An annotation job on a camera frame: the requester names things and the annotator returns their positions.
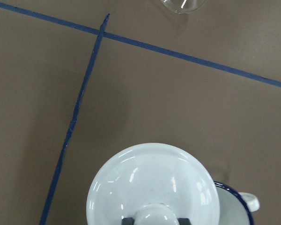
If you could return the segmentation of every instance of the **mug rim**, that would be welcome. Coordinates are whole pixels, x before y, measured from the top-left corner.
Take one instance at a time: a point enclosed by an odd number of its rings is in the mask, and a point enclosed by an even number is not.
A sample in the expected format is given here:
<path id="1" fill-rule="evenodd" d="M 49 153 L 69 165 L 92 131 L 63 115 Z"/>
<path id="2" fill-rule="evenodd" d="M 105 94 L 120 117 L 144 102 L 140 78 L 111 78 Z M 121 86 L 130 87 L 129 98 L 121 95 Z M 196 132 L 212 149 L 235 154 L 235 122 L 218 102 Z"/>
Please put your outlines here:
<path id="1" fill-rule="evenodd" d="M 231 193 L 234 197 L 236 197 L 240 201 L 240 203 L 243 205 L 244 209 L 247 212 L 250 225 L 254 225 L 254 220 L 253 220 L 252 214 L 251 214 L 251 212 L 248 208 L 247 203 L 243 200 L 241 195 L 235 189 L 233 189 L 232 187 L 230 187 L 227 184 L 223 184 L 223 183 L 217 182 L 217 181 L 214 181 L 214 184 L 217 188 L 221 188 L 221 189 L 224 189 L 224 190 L 228 191 L 229 193 Z"/>

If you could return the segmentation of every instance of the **cup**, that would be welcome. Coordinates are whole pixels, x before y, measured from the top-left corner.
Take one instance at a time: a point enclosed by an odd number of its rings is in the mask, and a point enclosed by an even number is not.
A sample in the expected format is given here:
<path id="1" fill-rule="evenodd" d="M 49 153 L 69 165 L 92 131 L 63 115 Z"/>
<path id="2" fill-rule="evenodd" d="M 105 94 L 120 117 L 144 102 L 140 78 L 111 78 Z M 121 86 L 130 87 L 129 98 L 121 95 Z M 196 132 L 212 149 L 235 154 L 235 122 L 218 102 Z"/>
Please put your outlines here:
<path id="1" fill-rule="evenodd" d="M 217 181 L 214 184 L 220 200 L 219 225 L 254 225 L 251 212 L 259 209 L 258 198 Z"/>

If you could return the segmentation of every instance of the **mug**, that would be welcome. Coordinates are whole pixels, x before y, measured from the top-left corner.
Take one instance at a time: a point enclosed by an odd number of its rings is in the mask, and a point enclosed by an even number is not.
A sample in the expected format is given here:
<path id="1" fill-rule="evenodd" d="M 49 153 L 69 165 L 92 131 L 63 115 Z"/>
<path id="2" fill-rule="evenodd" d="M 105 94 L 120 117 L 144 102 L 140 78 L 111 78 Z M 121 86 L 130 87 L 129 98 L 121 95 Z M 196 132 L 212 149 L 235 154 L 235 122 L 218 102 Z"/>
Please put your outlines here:
<path id="1" fill-rule="evenodd" d="M 258 198 L 217 181 L 214 184 L 220 200 L 219 225 L 254 225 L 251 212 L 259 209 Z"/>

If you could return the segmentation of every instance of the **blue line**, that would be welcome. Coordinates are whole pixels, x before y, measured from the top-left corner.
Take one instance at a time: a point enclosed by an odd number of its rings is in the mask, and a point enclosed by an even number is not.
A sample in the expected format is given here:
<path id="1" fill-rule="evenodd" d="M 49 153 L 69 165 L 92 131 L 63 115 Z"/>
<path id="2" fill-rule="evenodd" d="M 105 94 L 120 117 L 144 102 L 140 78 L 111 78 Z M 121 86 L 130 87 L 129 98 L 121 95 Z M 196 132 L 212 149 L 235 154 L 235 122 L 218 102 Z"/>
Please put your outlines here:
<path id="1" fill-rule="evenodd" d="M 69 21 L 65 21 L 65 20 L 61 20 L 61 19 L 58 19 L 58 18 L 55 18 L 55 17 L 52 17 L 52 16 L 44 15 L 44 14 L 33 12 L 33 11 L 29 11 L 29 10 L 26 10 L 26 9 L 23 9 L 23 8 L 11 6 L 11 5 L 8 5 L 8 4 L 1 3 L 1 2 L 0 2 L 0 8 L 7 9 L 9 11 L 13 11 L 13 12 L 20 13 L 20 14 L 23 14 L 23 15 L 32 16 L 32 17 L 37 18 L 37 19 L 46 20 L 46 21 L 49 21 L 49 22 L 52 22 L 52 23 L 57 23 L 59 25 L 67 26 L 67 27 L 74 28 L 74 29 L 77 29 L 77 30 L 81 30 L 81 31 L 84 31 L 84 32 L 87 32 L 87 33 L 91 33 L 91 34 L 95 34 L 95 35 L 99 34 L 99 30 L 91 28 L 91 27 L 83 26 L 83 25 L 73 23 L 73 22 L 69 22 Z"/>
<path id="2" fill-rule="evenodd" d="M 23 8 L 14 7 L 14 6 L 11 6 L 11 5 L 4 4 L 4 3 L 0 3 L 0 8 L 7 9 L 7 10 L 17 12 L 17 13 L 20 13 L 20 14 L 24 14 L 24 15 L 29 15 L 29 16 L 32 16 L 32 17 L 35 17 L 35 18 L 38 18 L 38 19 L 50 21 L 52 23 L 57 23 L 57 24 L 60 24 L 60 25 L 63 25 L 63 26 L 75 28 L 77 30 L 81 30 L 81 31 L 84 31 L 84 32 L 87 32 L 87 33 L 91 33 L 91 34 L 95 34 L 95 35 L 98 35 L 98 33 L 99 33 L 99 30 L 96 30 L 96 29 L 91 28 L 91 27 L 86 27 L 86 26 L 79 25 L 79 24 L 76 24 L 76 23 L 73 23 L 73 22 L 57 19 L 55 17 L 51 17 L 51 16 L 48 16 L 48 15 L 32 12 L 32 11 L 29 11 L 29 10 L 26 10 L 26 9 L 23 9 Z M 191 56 L 191 55 L 186 55 L 186 54 L 183 54 L 183 53 L 175 52 L 175 51 L 172 51 L 172 50 L 161 48 L 161 47 L 158 47 L 158 46 L 155 46 L 155 45 L 150 45 L 150 44 L 147 44 L 147 43 L 143 43 L 143 42 L 136 41 L 136 40 L 133 40 L 133 39 L 129 39 L 129 38 L 126 38 L 126 37 L 123 37 L 123 36 L 111 34 L 111 33 L 108 33 L 108 32 L 104 33 L 104 37 L 108 38 L 108 39 L 116 40 L 116 41 L 119 41 L 119 42 L 122 42 L 122 43 L 126 43 L 126 44 L 129 44 L 129 45 L 134 45 L 134 46 L 137 46 L 137 47 L 148 49 L 148 50 L 158 52 L 158 53 L 161 53 L 161 54 L 176 57 L 176 58 L 186 60 L 186 61 L 189 61 L 189 62 L 197 63 L 197 64 L 200 64 L 200 65 L 203 65 L 203 66 L 206 66 L 206 67 L 222 70 L 222 71 L 225 71 L 225 72 L 228 72 L 228 73 L 231 73 L 231 74 L 246 77 L 246 78 L 249 78 L 249 79 L 252 79 L 252 80 L 255 80 L 255 81 L 267 83 L 267 84 L 270 84 L 270 85 L 281 88 L 281 82 L 280 81 L 268 79 L 268 78 L 265 78 L 265 77 L 262 77 L 262 76 L 259 76 L 259 75 L 256 75 L 256 74 L 245 72 L 245 71 L 240 70 L 240 69 L 235 69 L 235 68 L 228 67 L 228 66 L 225 66 L 225 65 L 222 65 L 222 64 L 219 64 L 219 63 L 215 63 L 215 62 L 212 62 L 212 61 L 200 59 L 200 58 L 197 58 L 197 57 L 194 57 L 194 56 Z"/>
<path id="3" fill-rule="evenodd" d="M 63 164 L 63 159 L 65 157 L 66 148 L 68 146 L 68 143 L 71 139 L 72 133 L 73 133 L 75 125 L 76 125 L 80 104 L 81 104 L 81 101 L 82 101 L 83 94 L 84 94 L 84 91 L 86 89 L 87 83 L 89 81 L 89 77 L 92 73 L 92 70 L 93 70 L 93 67 L 94 67 L 94 64 L 95 64 L 95 60 L 96 60 L 96 57 L 97 57 L 97 54 L 98 54 L 98 51 L 99 51 L 99 47 L 100 47 L 100 44 L 101 44 L 101 41 L 102 41 L 102 38 L 103 38 L 103 33 L 104 33 L 105 28 L 106 28 L 108 18 L 109 18 L 109 14 L 106 16 L 106 18 L 104 19 L 104 22 L 102 23 L 102 25 L 100 27 L 99 34 L 98 34 L 98 37 L 96 39 L 92 55 L 89 59 L 89 65 L 88 65 L 88 68 L 85 72 L 85 76 L 84 76 L 84 79 L 83 79 L 83 82 L 82 82 L 82 85 L 81 85 L 81 89 L 80 89 L 80 92 L 79 92 L 79 95 L 78 95 L 78 98 L 77 98 L 77 101 L 76 101 L 76 105 L 75 105 L 75 108 L 74 108 L 74 111 L 73 111 L 73 117 L 72 117 L 72 120 L 70 121 L 68 130 L 67 130 L 67 134 L 66 134 L 66 137 L 65 137 L 60 155 L 59 155 L 59 159 L 58 159 L 58 162 L 57 162 L 57 165 L 56 165 L 56 168 L 55 168 L 54 176 L 53 176 L 52 181 L 51 181 L 48 196 L 47 196 L 46 202 L 44 204 L 44 208 L 43 208 L 43 212 L 42 212 L 42 216 L 41 216 L 39 225 L 45 225 L 45 223 L 47 221 L 48 214 L 49 214 L 49 211 L 50 211 L 50 206 L 51 206 L 51 203 L 52 203 L 52 200 L 53 200 L 53 197 L 54 197 L 54 193 L 55 193 L 55 190 L 56 190 L 56 186 L 57 186 L 57 183 L 58 183 L 58 180 L 59 180 L 59 176 L 60 176 L 60 173 L 61 173 L 61 168 L 62 168 L 62 164 Z"/>

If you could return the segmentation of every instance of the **brown surface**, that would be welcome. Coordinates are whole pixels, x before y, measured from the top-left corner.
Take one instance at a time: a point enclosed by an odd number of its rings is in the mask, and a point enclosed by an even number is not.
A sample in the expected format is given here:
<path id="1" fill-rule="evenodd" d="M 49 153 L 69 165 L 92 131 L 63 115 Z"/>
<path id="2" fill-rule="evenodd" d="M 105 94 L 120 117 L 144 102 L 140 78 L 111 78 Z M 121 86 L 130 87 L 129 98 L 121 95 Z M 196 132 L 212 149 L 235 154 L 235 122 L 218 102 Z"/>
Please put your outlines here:
<path id="1" fill-rule="evenodd" d="M 209 1 L 176 15 L 148 0 L 4 2 L 94 28 L 110 12 L 109 32 L 281 81 L 281 3 Z M 95 38 L 0 9 L 0 224 L 38 223 Z M 86 224 L 97 170 L 145 142 L 190 152 L 259 197 L 257 225 L 281 224 L 281 89 L 107 39 L 48 224 Z"/>

